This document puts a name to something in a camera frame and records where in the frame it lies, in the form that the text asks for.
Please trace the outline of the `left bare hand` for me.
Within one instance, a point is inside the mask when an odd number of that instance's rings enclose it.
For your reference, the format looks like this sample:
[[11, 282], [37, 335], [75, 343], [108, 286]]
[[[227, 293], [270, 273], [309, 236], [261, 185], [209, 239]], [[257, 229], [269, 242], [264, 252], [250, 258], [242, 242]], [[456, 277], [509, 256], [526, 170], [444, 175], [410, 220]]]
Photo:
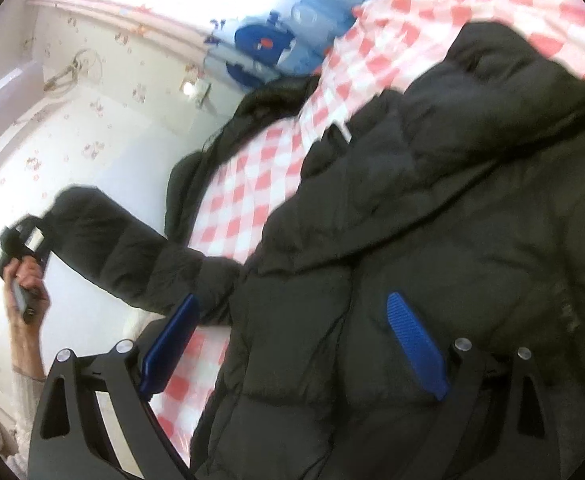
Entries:
[[[43, 270], [33, 257], [24, 257], [19, 260], [12, 258], [3, 270], [4, 298], [6, 313], [12, 327], [24, 330], [39, 330], [43, 324], [45, 315], [50, 307], [50, 296], [43, 281]], [[26, 321], [18, 308], [16, 290], [23, 289], [30, 302], [31, 311]]]

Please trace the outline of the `left forearm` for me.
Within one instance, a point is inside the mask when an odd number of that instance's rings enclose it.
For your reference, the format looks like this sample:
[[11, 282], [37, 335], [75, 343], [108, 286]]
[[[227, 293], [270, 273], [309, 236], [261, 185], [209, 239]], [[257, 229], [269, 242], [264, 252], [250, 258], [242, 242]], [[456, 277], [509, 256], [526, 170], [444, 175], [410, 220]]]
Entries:
[[21, 315], [9, 322], [12, 367], [21, 375], [38, 382], [46, 379], [41, 352], [41, 325], [27, 324]]

